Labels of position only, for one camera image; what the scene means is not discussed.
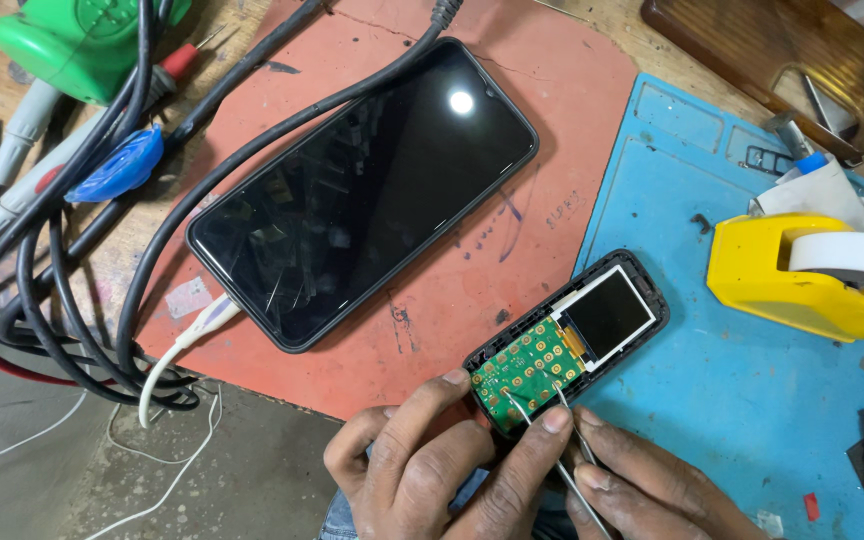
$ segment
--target jeans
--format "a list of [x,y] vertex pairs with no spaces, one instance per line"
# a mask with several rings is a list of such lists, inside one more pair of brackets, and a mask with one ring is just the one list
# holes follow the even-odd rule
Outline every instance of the jeans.
[[[448,509],[455,511],[471,499],[475,490],[486,480],[487,471],[476,469],[465,479],[455,493],[455,498],[448,504]],[[321,524],[318,540],[353,540],[358,535],[353,524],[353,510],[349,508],[349,500],[340,489],[328,505],[325,521]],[[532,526],[534,540],[578,540],[575,526],[566,512],[566,498],[558,493],[546,492],[535,516]]]

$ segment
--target white tape roll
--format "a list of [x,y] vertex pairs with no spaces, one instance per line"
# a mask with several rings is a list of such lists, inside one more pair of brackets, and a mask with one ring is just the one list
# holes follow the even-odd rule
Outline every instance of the white tape roll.
[[796,238],[790,272],[819,272],[864,289],[864,232],[816,232]]

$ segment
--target blue silicone mat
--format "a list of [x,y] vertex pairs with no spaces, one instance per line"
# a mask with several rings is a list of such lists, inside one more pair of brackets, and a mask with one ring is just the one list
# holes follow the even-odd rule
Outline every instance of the blue silicone mat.
[[[706,287],[714,225],[746,213],[775,176],[739,164],[768,133],[638,76],[575,273],[633,251],[669,304],[666,328],[580,399],[706,472],[752,521],[784,535],[864,539],[864,492],[846,457],[864,408],[864,341],[850,344],[727,308]],[[864,194],[864,178],[850,175]],[[803,497],[821,516],[809,521]]]

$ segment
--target circuit board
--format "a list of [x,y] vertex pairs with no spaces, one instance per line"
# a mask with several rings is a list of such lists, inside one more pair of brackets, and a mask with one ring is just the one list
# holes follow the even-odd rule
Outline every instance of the circuit board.
[[552,385],[567,387],[585,370],[583,352],[552,317],[545,317],[473,372],[472,390],[508,433],[523,422],[510,399],[529,413],[540,408],[556,395]]

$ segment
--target black smartphone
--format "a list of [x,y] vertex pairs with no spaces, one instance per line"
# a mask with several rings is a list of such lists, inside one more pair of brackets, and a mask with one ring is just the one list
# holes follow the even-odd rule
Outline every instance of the black smartphone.
[[571,401],[668,321],[663,292],[631,251],[619,249],[470,353],[462,367],[489,422],[518,438],[522,411],[534,418],[558,405],[557,388]]
[[185,239],[279,349],[302,353],[538,151],[445,37],[212,202]]

